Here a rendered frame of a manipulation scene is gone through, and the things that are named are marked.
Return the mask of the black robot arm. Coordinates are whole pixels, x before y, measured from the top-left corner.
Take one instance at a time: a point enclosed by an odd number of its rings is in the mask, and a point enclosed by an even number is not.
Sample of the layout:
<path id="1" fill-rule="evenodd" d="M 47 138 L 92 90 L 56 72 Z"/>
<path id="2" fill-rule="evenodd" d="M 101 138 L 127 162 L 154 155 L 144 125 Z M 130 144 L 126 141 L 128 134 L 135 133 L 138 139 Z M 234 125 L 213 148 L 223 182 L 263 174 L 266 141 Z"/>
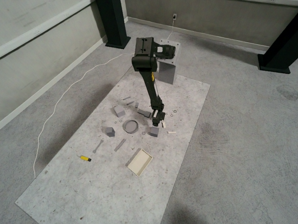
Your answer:
<path id="1" fill-rule="evenodd" d="M 135 54 L 132 57 L 132 65 L 135 72 L 139 72 L 142 75 L 145 86 L 147 88 L 151 108 L 153 111 L 153 126 L 158 127 L 160 120 L 162 119 L 162 111 L 164 104 L 158 95 L 156 82 L 153 72 L 157 71 L 157 58 L 165 57 L 166 59 L 174 58 L 175 46 L 160 45 L 154 42 L 153 37 L 137 38 Z M 155 55 L 155 56 L 153 56 Z"/>

